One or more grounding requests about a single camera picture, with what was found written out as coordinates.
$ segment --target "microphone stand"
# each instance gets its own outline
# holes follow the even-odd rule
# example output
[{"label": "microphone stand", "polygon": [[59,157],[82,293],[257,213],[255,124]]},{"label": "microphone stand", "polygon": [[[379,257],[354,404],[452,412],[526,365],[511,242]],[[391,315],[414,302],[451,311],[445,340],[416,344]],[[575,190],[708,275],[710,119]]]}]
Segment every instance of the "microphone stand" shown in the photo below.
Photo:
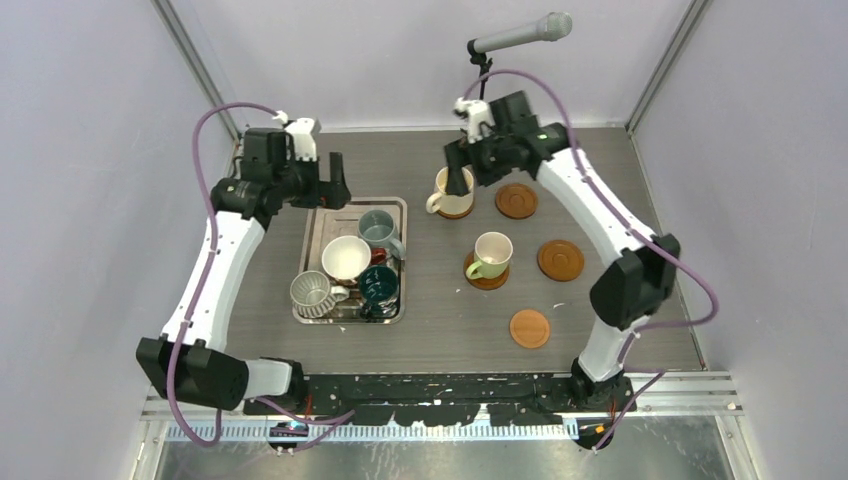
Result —
[{"label": "microphone stand", "polygon": [[[480,67],[480,74],[478,77],[482,77],[483,75],[489,73],[489,70],[492,68],[492,59],[486,57],[485,53],[477,53],[474,51],[474,40],[468,42],[468,53],[471,54],[471,64],[478,65]],[[486,82],[489,79],[485,79],[480,82],[480,100],[483,100],[483,95],[486,93]]]}]

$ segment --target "red cup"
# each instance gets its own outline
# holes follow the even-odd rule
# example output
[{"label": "red cup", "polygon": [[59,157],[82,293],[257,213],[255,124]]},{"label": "red cup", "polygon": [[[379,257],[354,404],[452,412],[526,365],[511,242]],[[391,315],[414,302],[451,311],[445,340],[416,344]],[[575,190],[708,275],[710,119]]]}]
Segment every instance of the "red cup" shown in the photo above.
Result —
[{"label": "red cup", "polygon": [[383,265],[389,259],[389,252],[385,248],[377,247],[371,249],[371,265]]}]

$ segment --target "gray mug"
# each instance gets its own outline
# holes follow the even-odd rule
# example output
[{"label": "gray mug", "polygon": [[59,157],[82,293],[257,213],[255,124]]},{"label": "gray mug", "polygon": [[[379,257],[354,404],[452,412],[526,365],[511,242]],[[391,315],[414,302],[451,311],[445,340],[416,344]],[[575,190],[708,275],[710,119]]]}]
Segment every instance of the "gray mug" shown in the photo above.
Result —
[{"label": "gray mug", "polygon": [[295,277],[290,294],[297,313],[304,318],[319,318],[330,313],[336,303],[346,300],[350,291],[332,285],[321,272],[306,271]]},{"label": "gray mug", "polygon": [[371,248],[382,247],[400,260],[406,259],[406,247],[400,241],[398,226],[389,212],[370,210],[359,219],[359,236]]}]

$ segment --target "cup handle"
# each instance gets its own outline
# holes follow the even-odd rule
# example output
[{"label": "cup handle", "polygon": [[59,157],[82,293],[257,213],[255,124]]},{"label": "cup handle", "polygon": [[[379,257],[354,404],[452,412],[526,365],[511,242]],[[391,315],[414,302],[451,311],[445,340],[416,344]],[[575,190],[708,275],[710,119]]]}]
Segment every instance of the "cup handle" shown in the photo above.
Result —
[{"label": "cup handle", "polygon": [[333,297],[337,302],[341,302],[342,300],[347,300],[350,298],[350,290],[341,285],[336,285],[330,287],[330,296]]},{"label": "cup handle", "polygon": [[442,208],[437,203],[441,198],[442,192],[436,192],[430,195],[430,198],[427,199],[427,204],[424,206],[427,209],[427,213],[436,213]]},{"label": "cup handle", "polygon": [[400,260],[406,260],[406,247],[403,246],[403,243],[397,238],[391,239],[392,247],[394,247],[395,252],[397,253],[397,257]]},{"label": "cup handle", "polygon": [[469,280],[477,280],[478,278],[483,278],[482,274],[475,272],[475,270],[482,266],[483,262],[477,260],[476,262],[469,265],[467,269],[465,269],[465,276],[468,277]]}]

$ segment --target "metal tray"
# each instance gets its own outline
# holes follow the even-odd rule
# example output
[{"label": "metal tray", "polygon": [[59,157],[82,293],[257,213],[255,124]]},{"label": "metal tray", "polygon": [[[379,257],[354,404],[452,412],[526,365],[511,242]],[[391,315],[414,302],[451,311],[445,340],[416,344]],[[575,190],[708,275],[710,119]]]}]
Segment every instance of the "metal tray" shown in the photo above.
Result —
[{"label": "metal tray", "polygon": [[[303,252],[298,264],[298,274],[307,270],[323,272],[321,253],[333,239],[342,235],[356,235],[359,218],[369,210],[385,210],[400,229],[400,241],[406,243],[407,205],[400,197],[354,197],[341,210],[314,209],[306,217],[306,234],[303,237]],[[405,262],[394,257],[387,263],[398,274],[400,292],[398,308],[394,316],[388,318],[364,319],[359,316],[362,296],[359,290],[352,288],[350,298],[339,302],[330,313],[321,318],[303,318],[292,307],[294,318],[306,324],[376,324],[389,325],[403,317],[406,310],[406,266]]]}]

